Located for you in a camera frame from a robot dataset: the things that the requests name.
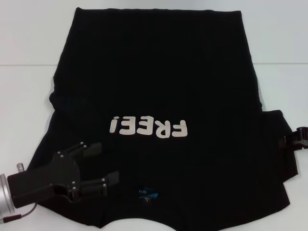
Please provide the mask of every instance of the black t-shirt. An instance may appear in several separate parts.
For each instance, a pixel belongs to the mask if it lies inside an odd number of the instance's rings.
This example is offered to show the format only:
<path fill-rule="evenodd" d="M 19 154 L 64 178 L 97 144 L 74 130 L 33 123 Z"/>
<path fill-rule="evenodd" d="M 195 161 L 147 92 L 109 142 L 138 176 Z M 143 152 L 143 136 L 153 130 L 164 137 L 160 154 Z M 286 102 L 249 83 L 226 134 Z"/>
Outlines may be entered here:
<path fill-rule="evenodd" d="M 262 112 L 241 12 L 77 8 L 54 83 L 30 168 L 99 141 L 81 178 L 118 170 L 120 183 L 107 198 L 43 206 L 97 227 L 145 218 L 216 231 L 289 205 L 283 182 L 297 169 L 278 138 L 291 130 Z"/>

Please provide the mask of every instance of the t-shirt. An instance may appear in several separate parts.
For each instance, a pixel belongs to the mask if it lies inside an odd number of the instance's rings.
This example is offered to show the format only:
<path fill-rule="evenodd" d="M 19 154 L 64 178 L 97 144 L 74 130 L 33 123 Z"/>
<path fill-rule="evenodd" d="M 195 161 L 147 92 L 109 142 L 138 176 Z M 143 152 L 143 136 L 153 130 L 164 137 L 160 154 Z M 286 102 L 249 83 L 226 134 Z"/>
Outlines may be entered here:
<path fill-rule="evenodd" d="M 120 175 L 107 197 L 40 203 L 69 219 L 217 231 L 289 205 L 283 182 L 297 169 L 278 139 L 291 130 L 280 111 L 262 111 L 239 11 L 77 8 L 50 101 L 29 169 L 101 142 L 81 179 Z"/>

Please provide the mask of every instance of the cable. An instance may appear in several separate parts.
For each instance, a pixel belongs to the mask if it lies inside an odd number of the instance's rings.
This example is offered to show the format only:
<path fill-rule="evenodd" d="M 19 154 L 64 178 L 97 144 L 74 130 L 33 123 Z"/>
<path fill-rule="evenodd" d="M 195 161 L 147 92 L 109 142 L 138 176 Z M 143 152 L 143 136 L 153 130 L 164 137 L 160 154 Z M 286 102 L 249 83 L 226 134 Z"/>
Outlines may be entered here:
<path fill-rule="evenodd" d="M 19 214 L 19 215 L 15 215 L 15 216 L 0 218 L 0 224 L 8 223 L 8 222 L 11 222 L 11 221 L 14 221 L 14 220 L 24 218 L 24 217 L 28 216 L 29 214 L 31 214 L 37 206 L 38 206 L 38 204 L 35 203 L 34 207 L 29 212 L 27 212 L 26 214 L 23 214 L 23 215 Z"/>

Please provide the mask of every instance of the robotic arm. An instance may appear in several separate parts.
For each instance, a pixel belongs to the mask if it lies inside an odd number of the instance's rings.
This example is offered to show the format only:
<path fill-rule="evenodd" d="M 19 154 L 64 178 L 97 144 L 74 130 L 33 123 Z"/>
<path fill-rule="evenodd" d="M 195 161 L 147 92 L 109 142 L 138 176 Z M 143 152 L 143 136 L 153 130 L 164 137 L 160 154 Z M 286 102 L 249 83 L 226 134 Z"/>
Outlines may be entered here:
<path fill-rule="evenodd" d="M 0 175 L 0 223 L 7 223 L 30 214 L 4 217 L 14 212 L 14 208 L 62 195 L 71 202 L 94 194 L 107 196 L 107 188 L 119 183 L 119 172 L 112 172 L 96 180 L 81 181 L 77 160 L 99 155 L 102 145 L 90 146 L 81 142 L 66 150 L 54 153 L 50 164 L 25 171 L 18 164 L 19 173 L 9 176 Z"/>

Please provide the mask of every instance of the white surface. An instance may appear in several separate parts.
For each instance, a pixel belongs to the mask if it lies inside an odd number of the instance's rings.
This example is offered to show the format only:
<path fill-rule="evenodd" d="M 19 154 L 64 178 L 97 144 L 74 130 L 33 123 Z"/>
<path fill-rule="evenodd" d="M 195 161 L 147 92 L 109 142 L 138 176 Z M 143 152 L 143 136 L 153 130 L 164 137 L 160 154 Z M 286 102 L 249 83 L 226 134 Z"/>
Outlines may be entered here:
<path fill-rule="evenodd" d="M 305 0 L 0 0 L 0 65 L 57 64 L 75 8 L 167 8 L 242 10 L 254 63 L 308 63 L 308 2 Z M 0 173 L 28 166 L 47 130 L 53 108 L 55 66 L 0 66 Z M 283 111 L 294 130 L 308 126 L 308 64 L 255 65 L 264 110 Z M 285 183 L 291 205 L 283 211 L 229 231 L 308 230 L 308 151 L 296 152 L 299 176 Z M 31 206 L 18 212 L 27 212 Z M 91 231 L 38 207 L 0 231 Z M 142 219 L 116 221 L 103 231 L 167 231 Z"/>

